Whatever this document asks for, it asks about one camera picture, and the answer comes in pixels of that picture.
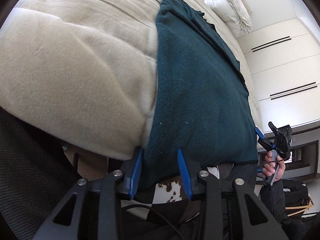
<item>bed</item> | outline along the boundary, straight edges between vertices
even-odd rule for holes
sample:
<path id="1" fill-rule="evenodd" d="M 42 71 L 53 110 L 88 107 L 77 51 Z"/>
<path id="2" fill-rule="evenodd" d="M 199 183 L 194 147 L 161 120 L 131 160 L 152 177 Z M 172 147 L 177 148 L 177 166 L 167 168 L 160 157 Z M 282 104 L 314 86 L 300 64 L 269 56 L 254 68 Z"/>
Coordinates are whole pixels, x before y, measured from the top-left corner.
<path id="1" fill-rule="evenodd" d="M 255 125 L 259 103 L 239 44 L 203 0 L 240 62 Z M 20 0 L 0 30 L 0 106 L 73 145 L 129 159 L 146 147 L 156 105 L 161 0 Z"/>

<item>dark green towel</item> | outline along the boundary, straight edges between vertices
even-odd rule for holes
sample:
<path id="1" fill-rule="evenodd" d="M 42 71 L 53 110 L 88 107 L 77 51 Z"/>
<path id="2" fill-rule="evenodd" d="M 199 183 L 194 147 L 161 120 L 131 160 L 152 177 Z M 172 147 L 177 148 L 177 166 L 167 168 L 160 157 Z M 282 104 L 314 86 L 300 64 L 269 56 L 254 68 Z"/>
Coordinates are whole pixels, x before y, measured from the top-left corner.
<path id="1" fill-rule="evenodd" d="M 183 0 L 162 0 L 157 102 L 140 189 L 179 173 L 179 147 L 203 166 L 257 162 L 240 63 L 203 15 Z"/>

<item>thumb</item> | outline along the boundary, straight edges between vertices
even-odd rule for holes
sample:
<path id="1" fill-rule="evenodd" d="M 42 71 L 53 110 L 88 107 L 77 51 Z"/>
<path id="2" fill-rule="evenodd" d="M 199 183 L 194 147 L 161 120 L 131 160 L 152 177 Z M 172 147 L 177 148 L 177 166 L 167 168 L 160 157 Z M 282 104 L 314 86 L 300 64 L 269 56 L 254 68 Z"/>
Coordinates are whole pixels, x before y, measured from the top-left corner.
<path id="1" fill-rule="evenodd" d="M 279 164 L 279 169 L 281 170 L 285 170 L 285 163 L 284 163 L 284 160 L 278 155 L 277 156 L 277 161 L 278 161 L 278 164 Z"/>

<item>black cabinet handle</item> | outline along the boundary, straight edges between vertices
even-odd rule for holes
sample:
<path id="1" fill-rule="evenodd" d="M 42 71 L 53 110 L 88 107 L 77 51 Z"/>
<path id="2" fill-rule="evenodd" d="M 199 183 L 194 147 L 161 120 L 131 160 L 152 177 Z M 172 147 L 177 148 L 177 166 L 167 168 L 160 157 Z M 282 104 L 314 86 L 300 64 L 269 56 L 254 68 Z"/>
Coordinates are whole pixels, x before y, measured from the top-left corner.
<path id="1" fill-rule="evenodd" d="M 284 37 L 284 38 L 281 38 L 281 39 L 278 39 L 278 40 L 275 40 L 275 41 L 270 41 L 270 42 L 268 42 L 268 43 L 262 44 L 262 45 L 260 45 L 260 46 L 258 46 L 258 47 L 254 47 L 254 48 L 251 49 L 251 50 L 252 50 L 252 52 L 255 52 L 255 51 L 258 51 L 258 50 L 260 50 L 260 49 L 264 49 L 264 48 L 267 48 L 267 47 L 270 47 L 270 46 L 279 44 L 279 43 L 284 42 L 284 41 L 289 41 L 289 40 L 291 40 L 291 38 L 290 38 L 290 36 L 287 36 L 287 37 Z"/>
<path id="2" fill-rule="evenodd" d="M 275 93 L 275 94 L 272 94 L 272 95 L 270 95 L 270 96 L 275 96 L 275 95 L 277 95 L 277 94 L 282 94 L 282 93 L 285 93 L 285 92 L 288 92 L 288 91 L 291 91 L 291 90 L 295 90 L 295 89 L 298 89 L 298 88 L 303 88 L 303 87 L 306 87 L 306 86 L 309 86 L 309 85 L 313 85 L 313 84 L 315 84 L 315 82 L 312 82 L 312 83 L 310 83 L 310 84 L 306 84 L 306 85 L 303 85 L 303 86 L 300 86 L 300 87 L 291 88 L 291 89 L 288 89 L 288 90 L 285 90 L 285 91 L 281 91 L 281 92 L 279 92 L 279 93 Z"/>
<path id="3" fill-rule="evenodd" d="M 288 95 L 296 94 L 296 93 L 299 93 L 299 92 L 302 92 L 302 91 L 306 91 L 306 90 L 309 90 L 309 89 L 312 89 L 312 88 L 316 88 L 316 87 L 318 87 L 318 86 L 314 86 L 314 87 L 306 88 L 306 89 L 303 89 L 303 90 L 295 91 L 295 92 L 293 92 L 293 93 L 286 94 L 286 95 L 282 95 L 282 96 L 279 96 L 279 97 L 276 97 L 276 98 L 271 98 L 271 100 L 277 99 L 277 98 L 286 97 L 286 96 L 288 96 Z"/>

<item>white cabinet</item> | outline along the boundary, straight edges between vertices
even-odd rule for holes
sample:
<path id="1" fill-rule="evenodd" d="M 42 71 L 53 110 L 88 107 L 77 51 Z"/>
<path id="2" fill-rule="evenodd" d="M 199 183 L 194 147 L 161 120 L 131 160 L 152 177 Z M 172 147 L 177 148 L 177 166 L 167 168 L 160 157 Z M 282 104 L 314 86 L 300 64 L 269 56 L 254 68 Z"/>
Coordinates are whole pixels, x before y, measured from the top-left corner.
<path id="1" fill-rule="evenodd" d="M 252 75 L 258 100 L 320 83 L 320 55 L 299 59 Z"/>
<path id="2" fill-rule="evenodd" d="M 294 94 L 259 101 L 264 133 L 270 132 L 268 122 L 276 127 L 291 127 L 320 119 L 320 86 L 301 89 Z"/>
<path id="3" fill-rule="evenodd" d="M 304 34 L 245 54 L 251 74 L 288 62 L 320 54 L 320 47 L 311 34 Z"/>
<path id="4" fill-rule="evenodd" d="M 259 100 L 263 132 L 320 120 L 320 47 L 297 20 L 238 39 Z"/>
<path id="5" fill-rule="evenodd" d="M 293 38 L 308 33 L 308 30 L 302 25 L 301 22 L 299 22 L 298 19 L 293 19 L 249 33 L 238 38 L 237 41 L 242 49 L 243 54 L 246 54 L 252 51 L 253 48 L 260 47 L 266 43 L 277 41 L 288 36 Z"/>

